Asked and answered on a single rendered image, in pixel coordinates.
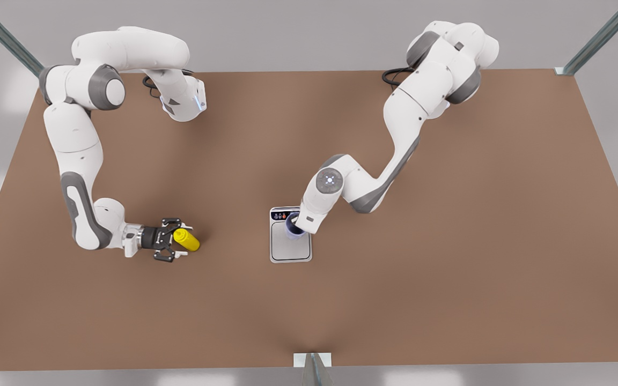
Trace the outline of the silver frame post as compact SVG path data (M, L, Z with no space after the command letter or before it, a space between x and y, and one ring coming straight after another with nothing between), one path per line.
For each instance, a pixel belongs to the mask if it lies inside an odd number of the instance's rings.
M302 367L301 386L334 386L328 367L333 366L331 353L294 353L293 366Z
M589 41L561 68L554 68L557 76L574 76L618 32L618 10Z
M25 46L0 22L0 44L12 54L25 68L35 76L39 77L43 66L25 48Z

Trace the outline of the silver kitchen scale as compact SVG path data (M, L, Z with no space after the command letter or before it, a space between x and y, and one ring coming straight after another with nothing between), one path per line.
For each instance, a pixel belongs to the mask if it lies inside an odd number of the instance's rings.
M294 234L287 228L288 218L294 219L300 207L273 207L269 211L270 261L307 262L312 259L312 235Z

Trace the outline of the yellow sauce bottle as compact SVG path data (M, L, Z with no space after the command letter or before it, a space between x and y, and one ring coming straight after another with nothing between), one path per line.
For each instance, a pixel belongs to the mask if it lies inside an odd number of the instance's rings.
M173 240L187 251L197 251L201 245L199 240L191 234L189 229L184 227L174 230Z

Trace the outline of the blue cup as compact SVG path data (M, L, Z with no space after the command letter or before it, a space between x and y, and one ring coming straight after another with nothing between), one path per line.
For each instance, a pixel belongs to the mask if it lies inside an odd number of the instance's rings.
M306 234L304 230L297 227L295 223L297 222L299 217L299 212L290 212L289 215L285 218L285 234L290 240L298 240Z

